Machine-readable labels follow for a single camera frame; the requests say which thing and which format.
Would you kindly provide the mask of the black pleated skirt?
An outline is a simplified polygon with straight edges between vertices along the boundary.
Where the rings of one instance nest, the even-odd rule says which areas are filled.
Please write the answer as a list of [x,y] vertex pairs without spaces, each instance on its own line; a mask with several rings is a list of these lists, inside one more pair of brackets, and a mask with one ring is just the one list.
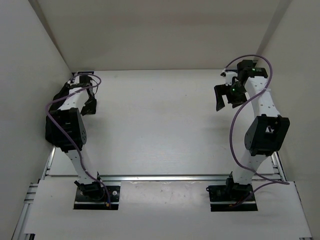
[[[55,101],[57,99],[63,98],[65,96],[69,95],[69,90],[70,90],[70,84],[66,82],[63,87],[60,89],[60,91],[53,97],[52,101]],[[51,106],[49,107],[49,113],[51,114],[52,118],[58,123],[59,121],[57,120],[57,117],[55,116],[55,113],[57,110],[62,106],[62,104],[66,100],[61,100],[59,102],[52,103]],[[57,126],[52,122],[52,119],[46,116],[45,118],[45,140],[49,142],[52,145],[54,144],[53,140],[53,134],[52,130],[57,130]]]

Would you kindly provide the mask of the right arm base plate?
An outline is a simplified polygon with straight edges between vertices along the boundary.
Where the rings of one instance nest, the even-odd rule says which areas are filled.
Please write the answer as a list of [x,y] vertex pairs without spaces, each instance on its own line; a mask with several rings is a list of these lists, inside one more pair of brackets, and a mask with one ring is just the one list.
[[251,184],[241,185],[228,179],[224,185],[209,185],[211,212],[256,212],[258,211],[255,195],[251,195]]

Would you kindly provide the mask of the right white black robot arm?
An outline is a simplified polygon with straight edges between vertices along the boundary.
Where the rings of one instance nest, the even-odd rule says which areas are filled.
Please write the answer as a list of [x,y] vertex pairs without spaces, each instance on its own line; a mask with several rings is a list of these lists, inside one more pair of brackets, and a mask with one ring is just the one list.
[[[290,127],[290,120],[281,116],[270,92],[273,70],[257,67],[249,55],[239,57],[236,69],[225,67],[221,73],[225,83],[216,85],[214,93],[216,110],[228,104],[237,108],[229,130],[229,146],[235,168],[226,180],[222,197],[228,200],[244,200],[252,196],[252,178],[260,165],[273,153],[280,150]],[[245,152],[237,159],[233,146],[233,133],[240,112],[251,104],[254,120],[244,135]]]

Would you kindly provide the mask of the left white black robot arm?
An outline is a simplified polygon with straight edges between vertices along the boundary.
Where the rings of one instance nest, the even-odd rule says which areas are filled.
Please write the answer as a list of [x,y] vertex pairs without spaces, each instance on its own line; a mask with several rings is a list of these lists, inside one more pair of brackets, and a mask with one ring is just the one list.
[[96,113],[95,95],[100,83],[93,71],[78,71],[45,108],[45,139],[70,159],[78,175],[78,191],[92,201],[106,199],[107,193],[101,178],[89,172],[90,161],[84,150],[87,132],[82,117]]

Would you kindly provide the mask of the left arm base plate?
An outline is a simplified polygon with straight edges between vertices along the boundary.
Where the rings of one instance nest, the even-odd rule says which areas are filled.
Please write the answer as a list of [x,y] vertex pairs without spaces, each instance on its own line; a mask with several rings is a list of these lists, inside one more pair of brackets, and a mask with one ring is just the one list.
[[105,188],[99,186],[97,182],[92,184],[77,185],[73,209],[74,210],[118,210],[121,186],[107,185],[108,194]]

